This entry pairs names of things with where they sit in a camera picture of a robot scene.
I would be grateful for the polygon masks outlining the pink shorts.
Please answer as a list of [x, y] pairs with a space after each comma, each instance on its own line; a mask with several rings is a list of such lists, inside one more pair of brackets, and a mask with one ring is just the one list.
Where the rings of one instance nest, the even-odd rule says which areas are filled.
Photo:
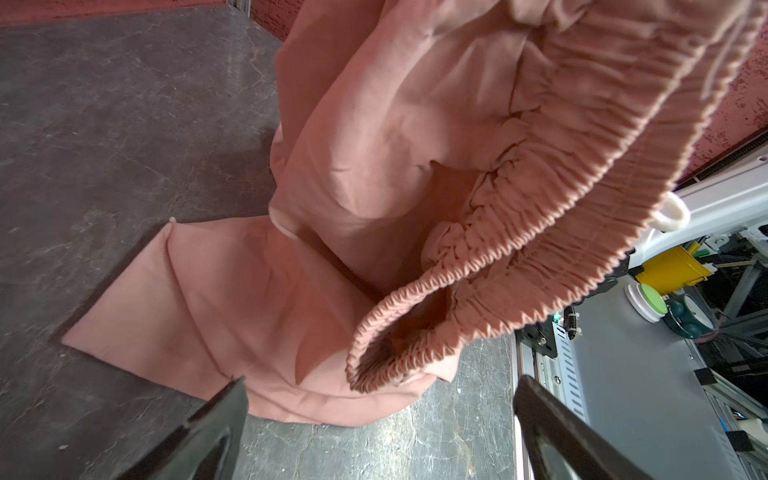
[[63, 337], [252, 415], [364, 426], [582, 299], [652, 223], [763, 1], [308, 1], [265, 216], [166, 224]]

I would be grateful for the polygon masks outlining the white green round lid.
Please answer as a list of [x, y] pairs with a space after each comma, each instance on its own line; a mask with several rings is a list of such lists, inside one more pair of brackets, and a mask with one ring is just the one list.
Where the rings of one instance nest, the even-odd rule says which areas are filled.
[[634, 310], [649, 323], [658, 323], [668, 313], [664, 298], [647, 284], [632, 283], [624, 293]]

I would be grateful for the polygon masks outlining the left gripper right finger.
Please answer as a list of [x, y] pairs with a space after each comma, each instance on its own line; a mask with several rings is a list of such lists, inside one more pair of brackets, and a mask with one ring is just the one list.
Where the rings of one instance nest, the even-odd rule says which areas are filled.
[[513, 410], [535, 479], [647, 479], [533, 377], [522, 376]]

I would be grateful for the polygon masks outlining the yellow container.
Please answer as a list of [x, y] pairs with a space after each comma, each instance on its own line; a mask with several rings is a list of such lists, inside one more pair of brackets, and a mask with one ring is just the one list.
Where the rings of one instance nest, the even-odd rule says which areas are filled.
[[701, 264], [682, 246], [656, 255], [641, 267], [642, 271], [635, 276], [636, 280], [662, 296], [695, 286], [715, 272], [714, 266]]

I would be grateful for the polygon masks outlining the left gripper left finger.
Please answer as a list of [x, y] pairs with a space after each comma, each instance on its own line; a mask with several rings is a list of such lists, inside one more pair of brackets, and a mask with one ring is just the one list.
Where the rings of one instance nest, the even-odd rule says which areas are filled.
[[121, 479], [231, 479], [234, 476], [248, 399], [244, 379], [229, 382]]

